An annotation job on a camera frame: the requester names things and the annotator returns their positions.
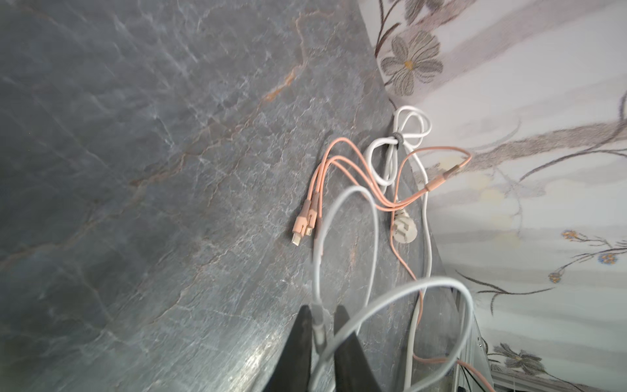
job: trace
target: power plug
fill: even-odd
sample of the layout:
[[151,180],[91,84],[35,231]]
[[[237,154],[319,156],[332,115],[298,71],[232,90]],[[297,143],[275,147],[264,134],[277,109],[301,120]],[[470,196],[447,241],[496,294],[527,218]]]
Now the power plug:
[[416,223],[407,214],[404,208],[399,209],[394,214],[394,226],[392,227],[392,237],[396,242],[410,243],[418,236]]

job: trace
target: wall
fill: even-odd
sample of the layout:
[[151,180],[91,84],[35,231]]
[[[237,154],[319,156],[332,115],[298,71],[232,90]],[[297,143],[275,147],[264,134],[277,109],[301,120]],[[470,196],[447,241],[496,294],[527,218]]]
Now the wall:
[[[489,358],[623,391],[627,3],[360,7],[392,101],[433,120],[425,144],[475,153],[429,219],[448,274],[475,292]],[[459,158],[425,160],[435,173]]]

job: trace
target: cable connector housing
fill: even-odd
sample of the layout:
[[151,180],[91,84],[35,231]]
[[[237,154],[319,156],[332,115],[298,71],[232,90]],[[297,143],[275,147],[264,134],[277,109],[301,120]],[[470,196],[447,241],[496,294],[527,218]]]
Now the cable connector housing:
[[327,347],[327,330],[324,327],[324,313],[320,304],[312,304],[313,342],[318,354]]
[[392,237],[396,242],[410,243],[418,236],[418,228],[404,208],[394,213]]
[[311,235],[312,231],[315,228],[316,219],[318,218],[319,196],[320,194],[318,192],[313,194],[311,207],[309,207],[309,211],[307,211],[307,229],[305,230],[306,235]]
[[296,246],[300,245],[300,240],[302,240],[307,232],[307,213],[309,212],[310,205],[311,200],[305,200],[303,208],[296,217],[296,222],[294,222],[294,227],[292,228],[292,243]]

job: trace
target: white cable loop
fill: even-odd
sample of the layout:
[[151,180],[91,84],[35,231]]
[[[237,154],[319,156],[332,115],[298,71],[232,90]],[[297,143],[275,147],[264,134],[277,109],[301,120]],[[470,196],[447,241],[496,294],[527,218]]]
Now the white cable loop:
[[466,304],[466,314],[468,317],[464,319],[464,325],[462,329],[462,333],[460,338],[455,343],[455,346],[449,353],[448,359],[446,362],[438,368],[435,372],[431,373],[429,376],[424,379],[418,381],[416,384],[412,385],[410,388],[404,390],[404,392],[418,392],[421,389],[425,389],[429,385],[437,382],[440,378],[442,378],[446,373],[453,367],[457,357],[460,355],[461,350],[470,335],[470,330],[472,328],[472,320],[474,315],[473,302],[472,297],[468,289],[458,280],[449,277],[435,277],[435,278],[424,278],[417,280],[415,282],[406,283],[402,286],[396,287],[385,293],[384,295],[377,298],[367,307],[362,308],[358,313],[351,317],[349,321],[344,324],[342,328],[337,332],[337,334],[328,342],[327,348],[320,355],[320,359],[318,363],[316,363],[311,379],[309,381],[310,392],[314,392],[318,386],[318,381],[322,375],[322,371],[324,370],[325,364],[331,359],[334,355],[335,350],[353,333],[357,330],[357,328],[368,318],[374,315],[379,310],[385,308],[392,302],[404,297],[405,295],[415,293],[419,290],[426,290],[429,287],[452,287],[457,289],[460,294],[464,297]]
[[[404,132],[405,127],[409,119],[415,118],[418,120],[419,129],[418,132],[409,133]],[[431,120],[422,110],[405,105],[401,106],[394,113],[394,122],[393,122],[393,132],[399,132],[403,135],[403,148],[405,148],[405,153],[409,154],[410,152],[417,149],[423,142],[423,138],[427,136],[433,126],[431,124]],[[386,165],[384,169],[383,177],[380,177],[378,173],[374,170],[372,165],[372,153],[374,149],[377,147],[381,147],[387,144],[387,154],[386,154]],[[383,137],[380,139],[376,139],[374,142],[370,144],[370,146],[366,149],[366,162],[368,163],[368,168],[372,172],[375,181],[379,185],[381,185],[381,191],[385,193],[388,186],[394,186],[394,181],[396,180],[396,176],[398,175],[398,148],[396,145],[398,144],[398,140],[394,137]],[[429,182],[429,177],[427,176],[427,172],[424,168],[423,163],[420,161],[420,158],[417,154],[413,154],[413,161],[418,166],[420,174],[423,178],[424,183]],[[425,271],[424,276],[431,276],[431,269],[433,265],[433,252],[431,249],[431,234],[429,232],[429,223],[427,222],[427,202],[429,193],[425,193],[422,196],[422,208],[421,208],[421,217],[423,222],[423,235],[424,235],[424,247],[426,250],[426,263],[425,263]],[[416,302],[416,307],[414,308],[414,312],[411,318],[411,325],[409,327],[409,336],[408,336],[408,350],[406,356],[406,365],[405,365],[405,377],[404,377],[404,389],[408,389],[411,386],[411,373],[413,368],[413,347],[414,341],[416,338],[416,328],[418,321],[418,314],[420,311],[420,303]]]
[[377,254],[379,252],[379,217],[377,215],[377,208],[374,202],[374,198],[368,189],[363,186],[353,185],[349,186],[345,189],[337,199],[331,204],[329,208],[329,212],[327,213],[324,222],[322,223],[322,227],[318,232],[318,238],[314,241],[313,244],[313,282],[312,282],[312,295],[313,302],[319,306],[322,306],[322,298],[320,297],[320,264],[322,264],[322,251],[324,247],[324,240],[329,233],[329,229],[331,228],[331,224],[333,223],[333,218],[335,214],[337,214],[338,210],[344,204],[344,201],[352,195],[353,193],[360,192],[362,193],[366,199],[368,200],[368,204],[370,205],[372,211],[372,224],[374,225],[374,249],[372,255],[372,267],[370,270],[370,278],[368,280],[368,288],[366,290],[366,297],[364,299],[364,306],[368,305],[368,301],[370,299],[370,293],[372,292],[372,284],[374,282],[374,273],[377,267]]

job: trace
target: gray cable tie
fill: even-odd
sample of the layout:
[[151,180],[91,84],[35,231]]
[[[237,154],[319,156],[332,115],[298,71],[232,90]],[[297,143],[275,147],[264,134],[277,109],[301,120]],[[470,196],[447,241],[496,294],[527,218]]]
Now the gray cable tie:
[[396,145],[396,149],[398,150],[398,147],[403,145],[405,138],[400,132],[393,132],[390,136],[398,140],[398,144]]

